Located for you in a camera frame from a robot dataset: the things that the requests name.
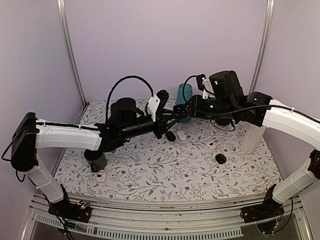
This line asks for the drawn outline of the black gold-trimmed earbud charging case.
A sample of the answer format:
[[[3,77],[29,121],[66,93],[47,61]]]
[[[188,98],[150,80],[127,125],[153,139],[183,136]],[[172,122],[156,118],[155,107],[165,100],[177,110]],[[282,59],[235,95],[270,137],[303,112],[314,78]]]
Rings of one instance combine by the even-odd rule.
[[[181,118],[189,116],[189,107],[185,104],[176,104],[173,106],[173,113]]]

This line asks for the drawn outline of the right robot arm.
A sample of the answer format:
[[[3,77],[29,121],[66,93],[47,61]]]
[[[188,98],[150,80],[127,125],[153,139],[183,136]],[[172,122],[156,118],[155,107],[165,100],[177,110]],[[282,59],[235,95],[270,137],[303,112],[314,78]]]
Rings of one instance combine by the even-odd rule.
[[[202,95],[187,101],[189,115],[206,120],[248,122],[295,137],[314,149],[308,159],[285,180],[270,187],[259,206],[262,218],[269,218],[290,197],[320,179],[320,121],[271,96],[253,91],[245,95],[233,70],[221,71],[206,77],[197,75],[197,87]]]

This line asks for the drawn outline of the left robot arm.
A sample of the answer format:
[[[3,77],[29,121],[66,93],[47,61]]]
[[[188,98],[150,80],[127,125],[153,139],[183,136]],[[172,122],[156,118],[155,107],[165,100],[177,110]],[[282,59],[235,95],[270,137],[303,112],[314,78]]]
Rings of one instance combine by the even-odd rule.
[[[8,162],[17,172],[24,173],[63,217],[70,217],[75,211],[74,205],[69,202],[63,187],[42,164],[37,150],[85,149],[87,157],[96,160],[136,136],[152,132],[160,139],[188,113],[182,105],[172,110],[165,109],[168,98],[166,90],[152,93],[144,110],[137,108],[133,98],[120,98],[113,104],[106,104],[105,123],[92,126],[49,122],[28,112],[6,148],[11,151]]]

